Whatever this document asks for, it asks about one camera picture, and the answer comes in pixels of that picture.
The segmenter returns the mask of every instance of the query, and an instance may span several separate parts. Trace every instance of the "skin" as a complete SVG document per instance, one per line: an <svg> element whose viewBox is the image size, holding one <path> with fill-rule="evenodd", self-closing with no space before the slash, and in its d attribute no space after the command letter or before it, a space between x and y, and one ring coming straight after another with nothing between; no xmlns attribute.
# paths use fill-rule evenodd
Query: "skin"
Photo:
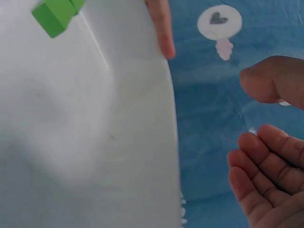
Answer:
<svg viewBox="0 0 304 228"><path fill-rule="evenodd" d="M175 57L169 0L145 0L154 23L157 40L165 58Z"/></svg>
<svg viewBox="0 0 304 228"><path fill-rule="evenodd" d="M161 52L175 56L169 0L146 0ZM262 103L287 101L304 110L304 60L270 57L240 74ZM271 126L241 134L228 154L228 178L251 228L304 228L304 141Z"/></svg>

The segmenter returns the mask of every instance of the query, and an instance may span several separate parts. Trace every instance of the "green block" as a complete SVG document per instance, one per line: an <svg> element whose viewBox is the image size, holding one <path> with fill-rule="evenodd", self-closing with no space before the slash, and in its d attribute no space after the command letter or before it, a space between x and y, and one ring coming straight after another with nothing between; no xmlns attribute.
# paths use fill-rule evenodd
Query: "green block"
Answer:
<svg viewBox="0 0 304 228"><path fill-rule="evenodd" d="M86 0L69 0L75 7L76 14L79 13L81 8L84 6Z"/></svg>
<svg viewBox="0 0 304 228"><path fill-rule="evenodd" d="M45 0L32 11L51 38L67 29L75 13L76 10L69 0Z"/></svg>

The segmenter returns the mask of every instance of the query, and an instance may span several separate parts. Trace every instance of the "blue fabric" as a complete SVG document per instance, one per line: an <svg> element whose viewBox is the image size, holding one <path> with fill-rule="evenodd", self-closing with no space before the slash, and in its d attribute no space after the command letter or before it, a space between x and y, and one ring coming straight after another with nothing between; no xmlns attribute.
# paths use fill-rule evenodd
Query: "blue fabric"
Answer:
<svg viewBox="0 0 304 228"><path fill-rule="evenodd" d="M229 61L202 36L198 18L209 7L239 11L242 29ZM169 61L176 99L185 228L248 227L227 180L227 153L251 128L273 124L304 136L304 113L259 104L243 92L239 72L272 55L304 57L304 2L299 0L172 0L177 57Z"/></svg>

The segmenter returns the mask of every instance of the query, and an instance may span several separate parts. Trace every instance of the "heart shape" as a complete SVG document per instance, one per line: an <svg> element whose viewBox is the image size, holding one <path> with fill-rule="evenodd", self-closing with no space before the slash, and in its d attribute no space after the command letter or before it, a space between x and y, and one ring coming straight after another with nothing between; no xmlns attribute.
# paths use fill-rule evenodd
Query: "heart shape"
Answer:
<svg viewBox="0 0 304 228"><path fill-rule="evenodd" d="M211 25L222 25L228 21L228 18L221 18L219 12L214 12L210 19Z"/></svg>

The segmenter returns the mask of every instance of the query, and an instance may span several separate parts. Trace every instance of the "white spot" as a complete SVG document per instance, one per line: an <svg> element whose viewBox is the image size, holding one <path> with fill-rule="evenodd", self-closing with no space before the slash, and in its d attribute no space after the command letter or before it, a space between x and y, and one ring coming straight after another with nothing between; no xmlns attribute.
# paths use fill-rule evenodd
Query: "white spot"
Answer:
<svg viewBox="0 0 304 228"><path fill-rule="evenodd" d="M218 55L224 61L230 60L233 44L229 38L242 28L242 16L233 7L218 5L205 10L198 21L200 33L211 40L216 40Z"/></svg>
<svg viewBox="0 0 304 228"><path fill-rule="evenodd" d="M280 102L279 104L280 104L281 106L284 106L284 107L291 106L291 104L289 104L289 103L286 102L286 101Z"/></svg>
<svg viewBox="0 0 304 228"><path fill-rule="evenodd" d="M255 130L254 127L250 128L249 132L252 133L252 134L257 134L257 131Z"/></svg>
<svg viewBox="0 0 304 228"><path fill-rule="evenodd" d="M184 199L184 196L183 196L182 192L180 192L180 200L181 200L180 201L181 205L186 204L186 200ZM186 209L183 206L181 206L180 212L181 212L180 213L180 215L181 215L181 224L182 225L186 224L188 222L186 219L184 219L184 217L186 215Z"/></svg>
<svg viewBox="0 0 304 228"><path fill-rule="evenodd" d="M222 24L211 24L210 20L214 13L219 13L220 18L227 19ZM219 40L230 38L237 34L242 28L242 16L233 7L218 5L205 10L198 21L200 33L208 39Z"/></svg>

